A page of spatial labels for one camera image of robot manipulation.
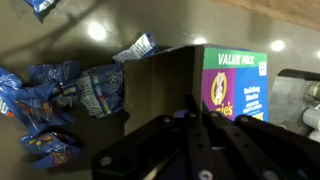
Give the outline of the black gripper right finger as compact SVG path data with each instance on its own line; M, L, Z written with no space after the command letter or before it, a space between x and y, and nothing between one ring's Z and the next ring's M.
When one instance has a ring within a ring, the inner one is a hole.
M223 180L320 180L320 143L284 128L200 108L185 97L199 145L212 153L213 175Z

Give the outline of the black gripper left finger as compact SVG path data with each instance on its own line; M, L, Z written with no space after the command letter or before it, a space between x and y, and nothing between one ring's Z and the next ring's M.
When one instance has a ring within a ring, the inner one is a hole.
M187 180L183 121L158 116L96 153L92 180L143 180L155 168L159 171L151 180Z

